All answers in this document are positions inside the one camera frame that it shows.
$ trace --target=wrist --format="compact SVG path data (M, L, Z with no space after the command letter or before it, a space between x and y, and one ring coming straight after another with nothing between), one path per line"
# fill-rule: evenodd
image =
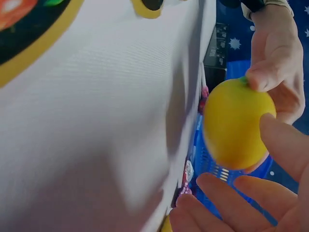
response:
M273 23L282 24L284 22L284 24L287 24L286 26L295 24L287 7L274 4L266 5L262 10L251 13L251 19L256 29Z

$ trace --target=lemon stem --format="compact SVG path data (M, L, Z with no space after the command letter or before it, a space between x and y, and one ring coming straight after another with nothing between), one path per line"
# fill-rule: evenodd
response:
M240 81L241 81L242 83L244 83L244 84L247 84L247 83L248 83L248 80L247 80L246 76L242 76L242 77L240 77L239 79L240 79Z

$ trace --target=sleeve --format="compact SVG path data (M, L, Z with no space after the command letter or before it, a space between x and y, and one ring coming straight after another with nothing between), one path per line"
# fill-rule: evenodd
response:
M274 4L274 5L279 5L279 6L285 6L286 8L289 9L289 11L291 12L291 15L294 17L294 12L292 10L292 8L290 7L289 3L287 0L264 0L265 5L268 4ZM251 21L251 11L248 7L245 6L245 4L241 4L241 8L243 11L243 15L245 16L246 19Z

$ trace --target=blue fabric with stars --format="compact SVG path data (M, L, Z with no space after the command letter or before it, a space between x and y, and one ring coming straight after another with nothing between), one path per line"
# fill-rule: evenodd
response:
M304 48L304 89L306 101L309 96L309 0L290 1L295 14L298 36ZM251 58L251 38L254 33L254 24L243 17L241 8L230 9L217 1L217 22L229 25L229 48L227 61L247 61ZM309 134L309 108L306 106L302 117L294 126ZM298 191L298 184L275 162L270 168L267 179L276 181L293 192Z

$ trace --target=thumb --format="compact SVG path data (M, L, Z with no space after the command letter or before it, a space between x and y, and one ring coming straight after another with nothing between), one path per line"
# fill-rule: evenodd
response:
M278 53L252 65L246 72L250 87L258 92L267 92L277 87L288 72L288 63L288 57Z
M309 165L309 138L271 114L260 119L261 139L274 160L299 182Z

